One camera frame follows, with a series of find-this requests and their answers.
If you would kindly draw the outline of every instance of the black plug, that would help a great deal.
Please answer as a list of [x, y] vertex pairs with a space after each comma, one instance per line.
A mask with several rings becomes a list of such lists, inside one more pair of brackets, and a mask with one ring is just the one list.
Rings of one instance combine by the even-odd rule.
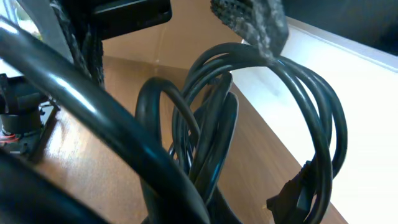
[[275, 224], [303, 223], [311, 210], [315, 193], [311, 162], [307, 161], [301, 171], [288, 181], [279, 195], [267, 199], [267, 208], [272, 212]]

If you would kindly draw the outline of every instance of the white wall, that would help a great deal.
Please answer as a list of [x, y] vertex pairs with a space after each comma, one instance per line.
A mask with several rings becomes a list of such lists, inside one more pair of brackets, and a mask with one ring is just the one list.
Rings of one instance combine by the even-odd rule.
[[[364, 49], [356, 42], [343, 42], [352, 49]], [[290, 26], [282, 55], [323, 76], [343, 105], [348, 153], [333, 182], [331, 202], [349, 223], [392, 223], [396, 222], [398, 201], [398, 59], [366, 48], [367, 53], [374, 53], [358, 54], [347, 45], [341, 47]], [[307, 125], [279, 78], [260, 67], [237, 70], [233, 75], [236, 86], [296, 160], [301, 165], [310, 160], [314, 150]]]
[[[0, 0], [0, 16], [8, 17], [6, 8], [4, 7], [3, 0]], [[0, 58], [0, 73], [6, 73], [9, 78], [20, 76], [18, 71], [15, 71], [11, 66], [9, 66], [3, 59]]]

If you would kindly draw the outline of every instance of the cardboard box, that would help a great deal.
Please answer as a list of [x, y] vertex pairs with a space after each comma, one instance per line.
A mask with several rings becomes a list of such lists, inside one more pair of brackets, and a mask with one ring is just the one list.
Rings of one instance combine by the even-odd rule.
[[211, 12], [210, 0], [171, 0], [173, 18], [158, 26], [105, 40], [104, 54], [189, 69], [205, 50], [242, 38]]

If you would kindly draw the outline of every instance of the red wire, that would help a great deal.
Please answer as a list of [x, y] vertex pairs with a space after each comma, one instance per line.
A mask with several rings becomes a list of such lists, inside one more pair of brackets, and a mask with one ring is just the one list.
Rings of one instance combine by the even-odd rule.
[[15, 134], [12, 134], [10, 136], [0, 136], [0, 138], [13, 138], [13, 137], [15, 137]]
[[7, 140], [7, 141], [0, 141], [0, 143], [12, 143], [12, 142], [16, 142], [18, 140], [19, 139], [17, 138], [17, 139], [12, 139], [12, 140]]

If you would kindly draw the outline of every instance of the light brown wood grain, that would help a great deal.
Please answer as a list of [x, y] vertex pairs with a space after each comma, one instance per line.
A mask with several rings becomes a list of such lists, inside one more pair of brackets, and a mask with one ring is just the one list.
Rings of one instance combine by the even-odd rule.
[[[144, 82], [153, 76], [181, 88], [186, 70], [106, 57], [106, 89], [131, 113]], [[271, 223], [267, 198], [300, 170], [300, 165], [235, 87], [239, 118], [219, 187], [244, 223]], [[162, 144], [169, 147], [173, 104], [161, 97]], [[140, 223], [147, 215], [139, 178], [67, 112], [57, 115], [54, 131], [36, 169], [111, 223]], [[346, 223], [330, 206], [323, 223]]]

